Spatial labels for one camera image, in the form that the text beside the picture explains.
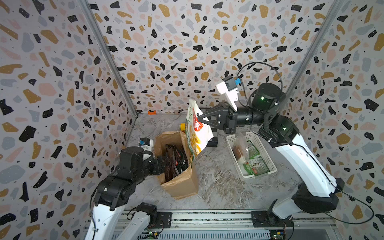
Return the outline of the red black white sauce packet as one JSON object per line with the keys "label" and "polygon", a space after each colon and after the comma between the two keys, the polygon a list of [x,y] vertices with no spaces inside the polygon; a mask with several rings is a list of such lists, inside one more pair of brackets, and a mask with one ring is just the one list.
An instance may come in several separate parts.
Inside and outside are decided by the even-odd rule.
{"label": "red black white sauce packet", "polygon": [[166,169],[165,169],[165,178],[166,182],[171,181],[177,177],[178,170],[176,168],[176,158],[175,158],[175,145],[166,145]]}

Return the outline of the large white yellow snack packet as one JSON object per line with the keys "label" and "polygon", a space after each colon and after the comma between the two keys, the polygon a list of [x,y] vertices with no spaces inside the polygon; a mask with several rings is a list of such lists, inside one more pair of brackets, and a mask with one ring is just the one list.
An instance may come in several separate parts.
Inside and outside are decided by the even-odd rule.
{"label": "large white yellow snack packet", "polygon": [[214,137],[211,127],[202,123],[201,120],[198,120],[198,117],[202,115],[203,112],[198,107],[197,102],[190,99],[186,117],[186,135],[193,161],[195,160],[195,157],[206,148],[208,142]]}

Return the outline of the dark packet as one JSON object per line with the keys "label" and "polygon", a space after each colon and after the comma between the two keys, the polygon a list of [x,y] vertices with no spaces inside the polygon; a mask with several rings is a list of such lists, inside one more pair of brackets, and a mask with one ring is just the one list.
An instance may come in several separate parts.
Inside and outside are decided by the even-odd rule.
{"label": "dark packet", "polygon": [[181,150],[178,147],[175,147],[175,158],[176,158],[176,168],[178,170],[178,174],[180,175],[182,172],[184,172],[188,166],[189,161],[185,154],[184,150]]}

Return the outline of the clear red condiment packet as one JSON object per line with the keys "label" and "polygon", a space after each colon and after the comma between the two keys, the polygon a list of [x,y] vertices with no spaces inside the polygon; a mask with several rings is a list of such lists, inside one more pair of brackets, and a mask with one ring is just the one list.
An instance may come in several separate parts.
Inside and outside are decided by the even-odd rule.
{"label": "clear red condiment packet", "polygon": [[232,148],[235,159],[239,166],[246,164],[249,160],[249,145],[243,134],[237,134]]}

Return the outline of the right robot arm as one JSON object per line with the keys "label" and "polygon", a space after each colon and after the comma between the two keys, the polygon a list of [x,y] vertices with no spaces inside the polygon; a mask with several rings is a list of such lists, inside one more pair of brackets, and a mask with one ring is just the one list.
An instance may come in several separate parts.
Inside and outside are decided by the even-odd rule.
{"label": "right robot arm", "polygon": [[302,182],[296,193],[273,201],[267,219],[278,222],[299,212],[318,214],[335,210],[339,203],[336,194],[343,190],[345,183],[320,164],[293,121],[278,114],[280,100],[286,94],[272,83],[263,83],[251,96],[253,99],[247,107],[236,107],[234,101],[220,102],[198,114],[197,120],[227,134],[234,133],[237,127],[259,126],[257,135],[280,152],[299,174]]}

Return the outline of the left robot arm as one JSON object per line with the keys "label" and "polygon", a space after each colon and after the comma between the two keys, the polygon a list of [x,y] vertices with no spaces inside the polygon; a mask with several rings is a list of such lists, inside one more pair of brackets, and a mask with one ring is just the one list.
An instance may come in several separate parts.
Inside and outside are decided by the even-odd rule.
{"label": "left robot arm", "polygon": [[[148,176],[159,176],[165,171],[163,157],[141,147],[128,147],[121,151],[120,162],[113,173],[102,180],[91,195],[91,224],[87,240],[109,240],[116,228],[130,196],[137,185]],[[151,227],[165,224],[157,217],[157,207],[141,203],[132,210],[129,224],[119,234],[120,240],[157,239],[160,232]]]}

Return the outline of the black white chessboard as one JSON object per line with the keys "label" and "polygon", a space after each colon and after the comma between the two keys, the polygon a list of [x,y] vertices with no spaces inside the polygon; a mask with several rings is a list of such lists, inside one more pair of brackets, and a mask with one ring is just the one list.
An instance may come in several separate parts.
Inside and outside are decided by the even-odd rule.
{"label": "black white chessboard", "polygon": [[[210,122],[215,122],[216,121],[216,117],[215,116],[209,116],[208,118],[209,118]],[[212,148],[215,147],[216,148],[218,146],[218,143],[219,143],[218,131],[214,127],[211,127],[211,130],[212,130],[212,133],[213,133],[213,137],[207,143],[207,147],[212,147]]]}

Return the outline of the yellow red toy block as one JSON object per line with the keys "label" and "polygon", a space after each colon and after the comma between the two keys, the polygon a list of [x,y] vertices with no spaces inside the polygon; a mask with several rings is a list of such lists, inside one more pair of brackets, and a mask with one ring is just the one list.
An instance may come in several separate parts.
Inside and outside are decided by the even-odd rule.
{"label": "yellow red toy block", "polygon": [[180,124],[180,131],[182,131],[183,133],[186,131],[186,124],[185,123]]}

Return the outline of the green soup packet upper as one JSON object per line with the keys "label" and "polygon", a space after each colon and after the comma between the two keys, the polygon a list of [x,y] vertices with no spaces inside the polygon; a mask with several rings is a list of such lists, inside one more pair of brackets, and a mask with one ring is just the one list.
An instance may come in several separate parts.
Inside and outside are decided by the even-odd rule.
{"label": "green soup packet upper", "polygon": [[260,156],[259,150],[256,148],[256,146],[252,143],[252,141],[247,140],[248,144],[248,153],[249,153],[249,159],[255,159]]}

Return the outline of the green soup packet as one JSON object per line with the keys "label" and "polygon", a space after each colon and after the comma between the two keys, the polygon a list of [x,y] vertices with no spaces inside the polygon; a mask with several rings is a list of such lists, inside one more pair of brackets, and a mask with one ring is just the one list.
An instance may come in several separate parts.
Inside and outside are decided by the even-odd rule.
{"label": "green soup packet", "polygon": [[253,159],[249,159],[247,162],[243,164],[243,167],[246,173],[248,173],[248,175],[251,175],[251,176],[262,175],[270,171],[264,159],[260,156]]}
{"label": "green soup packet", "polygon": [[259,150],[256,148],[256,146],[252,143],[252,141],[247,140],[248,144],[248,153],[249,153],[249,159],[255,159],[260,156]]}

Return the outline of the white perforated plastic basket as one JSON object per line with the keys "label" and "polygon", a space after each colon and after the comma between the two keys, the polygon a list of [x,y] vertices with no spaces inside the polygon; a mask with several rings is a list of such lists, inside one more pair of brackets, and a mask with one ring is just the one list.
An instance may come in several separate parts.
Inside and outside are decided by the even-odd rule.
{"label": "white perforated plastic basket", "polygon": [[255,133],[229,135],[226,140],[230,157],[241,181],[260,178],[277,172],[275,164]]}

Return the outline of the green soup packet lower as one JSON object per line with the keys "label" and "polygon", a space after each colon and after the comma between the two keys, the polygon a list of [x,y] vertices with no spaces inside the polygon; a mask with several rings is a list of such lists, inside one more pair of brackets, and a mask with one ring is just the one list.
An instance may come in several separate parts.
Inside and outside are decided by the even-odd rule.
{"label": "green soup packet lower", "polygon": [[247,162],[243,164],[243,167],[246,173],[248,173],[248,175],[251,175],[251,176],[262,175],[270,171],[264,159],[260,156],[253,159],[249,159]]}

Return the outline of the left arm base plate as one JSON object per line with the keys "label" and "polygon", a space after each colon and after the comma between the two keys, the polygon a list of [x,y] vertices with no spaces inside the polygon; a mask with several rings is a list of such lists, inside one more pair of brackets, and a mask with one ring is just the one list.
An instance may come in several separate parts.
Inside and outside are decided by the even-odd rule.
{"label": "left arm base plate", "polygon": [[143,211],[135,212],[131,223],[143,228],[170,229],[172,221],[172,212],[153,212],[146,213]]}

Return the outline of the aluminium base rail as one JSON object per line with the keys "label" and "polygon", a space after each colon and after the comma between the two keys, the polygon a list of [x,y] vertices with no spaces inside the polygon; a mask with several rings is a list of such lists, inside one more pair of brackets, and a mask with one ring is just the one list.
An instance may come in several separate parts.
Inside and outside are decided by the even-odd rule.
{"label": "aluminium base rail", "polygon": [[[157,239],[139,240],[340,240],[336,224],[324,214],[314,216],[298,213],[288,218],[294,226],[284,228],[254,228],[251,212],[258,210],[157,210],[172,212],[170,229],[155,229]],[[123,211],[109,240],[119,240],[119,234],[129,224],[131,211]]]}

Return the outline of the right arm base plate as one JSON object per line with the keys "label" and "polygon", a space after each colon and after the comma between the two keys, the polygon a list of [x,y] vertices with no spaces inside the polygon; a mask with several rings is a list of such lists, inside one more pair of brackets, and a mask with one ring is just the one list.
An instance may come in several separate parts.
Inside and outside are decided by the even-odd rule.
{"label": "right arm base plate", "polygon": [[293,221],[289,218],[281,220],[268,211],[252,211],[251,220],[254,228],[291,228],[294,226]]}

